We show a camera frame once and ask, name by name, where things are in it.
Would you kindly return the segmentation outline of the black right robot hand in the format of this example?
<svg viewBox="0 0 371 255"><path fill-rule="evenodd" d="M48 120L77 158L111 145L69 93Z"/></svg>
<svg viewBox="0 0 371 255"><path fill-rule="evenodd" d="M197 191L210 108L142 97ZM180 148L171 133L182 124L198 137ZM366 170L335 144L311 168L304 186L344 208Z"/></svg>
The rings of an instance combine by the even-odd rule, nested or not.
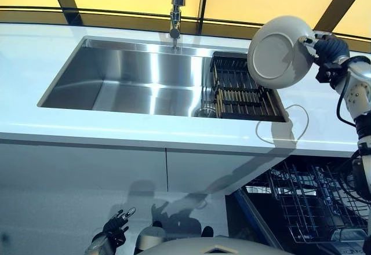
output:
<svg viewBox="0 0 371 255"><path fill-rule="evenodd" d="M301 36L298 41L307 47L314 63L321 66L326 63L342 64L350 58L347 43L331 32L315 31L313 36Z"/></svg>

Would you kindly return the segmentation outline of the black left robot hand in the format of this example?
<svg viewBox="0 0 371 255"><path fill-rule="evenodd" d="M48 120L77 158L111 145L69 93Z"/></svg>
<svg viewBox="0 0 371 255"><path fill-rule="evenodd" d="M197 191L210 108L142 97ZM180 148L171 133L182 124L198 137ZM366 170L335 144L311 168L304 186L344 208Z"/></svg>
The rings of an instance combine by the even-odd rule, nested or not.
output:
<svg viewBox="0 0 371 255"><path fill-rule="evenodd" d="M126 242L125 233L128 231L128 219L136 212L135 207L129 210L118 210L103 226L103 233L113 247L120 247Z"/></svg>

